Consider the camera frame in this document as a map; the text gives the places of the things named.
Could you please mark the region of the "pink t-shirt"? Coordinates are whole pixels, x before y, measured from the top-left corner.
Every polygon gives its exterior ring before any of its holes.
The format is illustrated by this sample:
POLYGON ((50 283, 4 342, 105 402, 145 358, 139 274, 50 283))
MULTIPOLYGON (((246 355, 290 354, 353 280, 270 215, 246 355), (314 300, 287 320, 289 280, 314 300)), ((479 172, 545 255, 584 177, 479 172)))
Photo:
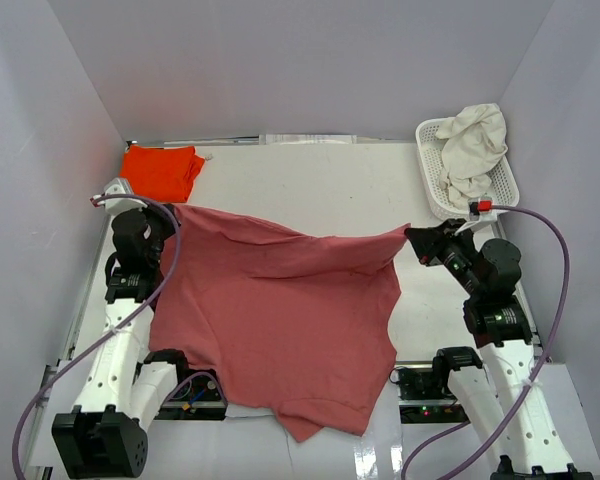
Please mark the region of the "pink t-shirt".
POLYGON ((323 428, 363 434, 396 351, 402 229, 314 237, 262 219, 180 205, 153 351, 212 370, 229 402, 271 410, 303 442, 323 428))

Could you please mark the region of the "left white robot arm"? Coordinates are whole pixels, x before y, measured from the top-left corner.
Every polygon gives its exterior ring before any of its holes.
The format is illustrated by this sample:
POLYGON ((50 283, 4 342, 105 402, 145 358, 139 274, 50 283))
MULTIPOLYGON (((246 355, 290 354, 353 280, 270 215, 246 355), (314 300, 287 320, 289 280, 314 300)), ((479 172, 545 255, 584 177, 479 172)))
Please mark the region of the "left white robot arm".
POLYGON ((165 242, 178 239, 170 204, 114 216, 114 251, 105 267, 104 329, 88 353, 91 369, 70 412, 55 415, 51 434, 71 479, 137 478, 148 456, 148 429, 166 397, 179 399, 191 374, 174 360, 156 361, 149 336, 165 242))

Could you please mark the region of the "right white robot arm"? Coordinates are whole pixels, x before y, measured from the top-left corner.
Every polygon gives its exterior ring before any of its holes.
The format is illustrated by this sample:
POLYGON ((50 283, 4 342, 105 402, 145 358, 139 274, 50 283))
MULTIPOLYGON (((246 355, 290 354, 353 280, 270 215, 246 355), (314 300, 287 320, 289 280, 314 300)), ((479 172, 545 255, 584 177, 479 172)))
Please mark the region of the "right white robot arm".
POLYGON ((491 478, 592 478, 576 467, 532 375, 538 363, 531 326, 515 294, 519 249, 501 238, 476 247, 464 220, 408 227, 405 235, 421 264, 445 267, 468 294, 463 315, 475 344, 439 350, 431 384, 459 401, 491 478))

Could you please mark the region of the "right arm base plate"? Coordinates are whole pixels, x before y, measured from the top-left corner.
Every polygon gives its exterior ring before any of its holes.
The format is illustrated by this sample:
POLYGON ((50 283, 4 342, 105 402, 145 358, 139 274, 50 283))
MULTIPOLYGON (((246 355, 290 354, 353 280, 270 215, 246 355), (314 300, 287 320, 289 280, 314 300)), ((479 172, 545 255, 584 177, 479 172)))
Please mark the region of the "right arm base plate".
POLYGON ((457 398, 439 385, 431 368, 397 366, 389 377, 398 388, 403 425, 456 424, 468 420, 457 398))

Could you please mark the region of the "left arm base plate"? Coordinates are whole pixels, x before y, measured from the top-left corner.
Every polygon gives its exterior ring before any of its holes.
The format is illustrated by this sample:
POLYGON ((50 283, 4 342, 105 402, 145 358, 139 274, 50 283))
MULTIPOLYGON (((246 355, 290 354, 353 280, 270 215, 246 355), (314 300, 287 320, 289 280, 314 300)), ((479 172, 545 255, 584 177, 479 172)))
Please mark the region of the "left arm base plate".
POLYGON ((227 401, 214 370, 187 370, 187 382, 159 410, 157 420, 223 421, 227 401))

